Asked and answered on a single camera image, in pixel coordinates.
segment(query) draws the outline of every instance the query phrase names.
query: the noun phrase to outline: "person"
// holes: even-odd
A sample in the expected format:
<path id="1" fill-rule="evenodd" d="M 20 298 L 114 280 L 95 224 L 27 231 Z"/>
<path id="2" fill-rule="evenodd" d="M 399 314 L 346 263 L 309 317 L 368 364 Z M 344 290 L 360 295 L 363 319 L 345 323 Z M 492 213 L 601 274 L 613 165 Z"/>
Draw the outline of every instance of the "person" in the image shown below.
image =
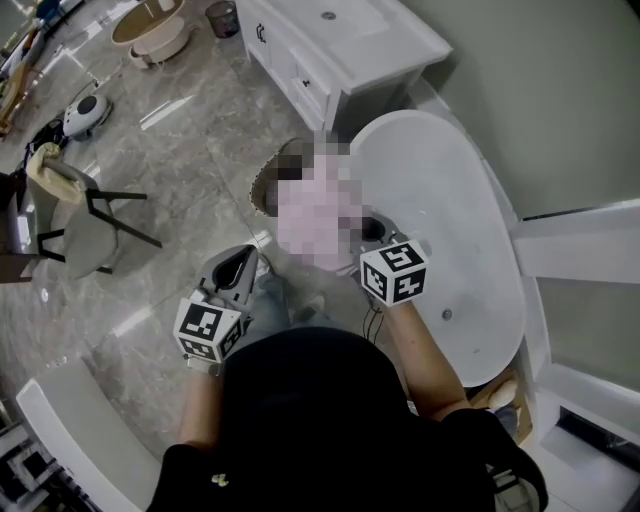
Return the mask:
<path id="1" fill-rule="evenodd" d="M 282 278 L 266 271 L 254 288 L 254 321 L 224 377 L 190 377 L 179 442 L 164 455 L 149 512 L 484 511 L 499 509 L 516 483 L 527 499 L 516 493 L 504 510 L 546 507 L 537 466 L 492 413 L 470 407 L 410 302 L 385 318 L 419 416 L 390 360 L 337 329 L 323 301 L 291 322 Z"/>

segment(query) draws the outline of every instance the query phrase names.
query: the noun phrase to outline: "white robot vacuum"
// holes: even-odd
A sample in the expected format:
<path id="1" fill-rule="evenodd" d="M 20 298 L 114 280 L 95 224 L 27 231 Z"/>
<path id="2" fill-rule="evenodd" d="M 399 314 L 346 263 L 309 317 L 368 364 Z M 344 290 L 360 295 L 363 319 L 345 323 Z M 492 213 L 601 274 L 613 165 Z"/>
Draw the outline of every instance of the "white robot vacuum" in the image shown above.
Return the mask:
<path id="1" fill-rule="evenodd" d="M 87 140 L 92 130 L 106 121 L 112 108 L 113 104 L 101 94 L 72 103 L 64 113 L 64 134 L 73 140 Z"/>

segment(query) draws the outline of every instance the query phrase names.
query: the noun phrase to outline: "forearm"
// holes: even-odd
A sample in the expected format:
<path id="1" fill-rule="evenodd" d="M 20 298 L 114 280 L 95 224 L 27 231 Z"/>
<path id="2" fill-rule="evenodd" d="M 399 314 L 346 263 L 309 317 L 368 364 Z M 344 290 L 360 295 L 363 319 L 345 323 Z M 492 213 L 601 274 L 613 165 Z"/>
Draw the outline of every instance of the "forearm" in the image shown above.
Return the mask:
<path id="1" fill-rule="evenodd" d="M 220 433 L 222 379 L 192 371 L 182 413 L 179 442 L 212 450 Z"/>
<path id="2" fill-rule="evenodd" d="M 443 419 L 469 407 L 460 379 L 411 302 L 385 313 L 409 393 L 421 416 Z"/>

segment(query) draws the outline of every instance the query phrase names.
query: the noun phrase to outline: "white bottle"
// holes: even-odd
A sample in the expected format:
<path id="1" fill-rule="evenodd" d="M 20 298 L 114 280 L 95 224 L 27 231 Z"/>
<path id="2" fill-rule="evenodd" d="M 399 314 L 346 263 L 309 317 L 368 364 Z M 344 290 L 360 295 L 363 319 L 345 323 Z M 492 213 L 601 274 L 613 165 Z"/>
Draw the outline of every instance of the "white bottle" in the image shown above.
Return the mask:
<path id="1" fill-rule="evenodd" d="M 170 11 L 176 5 L 174 0 L 158 0 L 158 3 L 163 11 Z"/>

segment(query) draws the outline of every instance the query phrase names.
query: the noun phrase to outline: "black sleeve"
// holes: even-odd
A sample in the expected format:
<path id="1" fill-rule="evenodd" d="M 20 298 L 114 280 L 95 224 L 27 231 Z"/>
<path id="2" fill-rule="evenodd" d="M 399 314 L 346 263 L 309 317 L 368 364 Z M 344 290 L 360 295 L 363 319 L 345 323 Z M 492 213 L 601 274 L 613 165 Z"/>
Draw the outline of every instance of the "black sleeve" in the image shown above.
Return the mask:
<path id="1" fill-rule="evenodd" d="M 498 472 L 510 469 L 516 476 L 529 481 L 538 492 L 540 510 L 547 507 L 549 495 L 540 469 L 518 448 L 492 413 L 461 409 L 449 414 L 442 425 L 476 461 L 489 464 Z"/>
<path id="2" fill-rule="evenodd" d="M 160 480 L 147 512 L 198 510 L 217 486 L 214 459 L 188 445 L 169 448 L 162 459 Z"/>

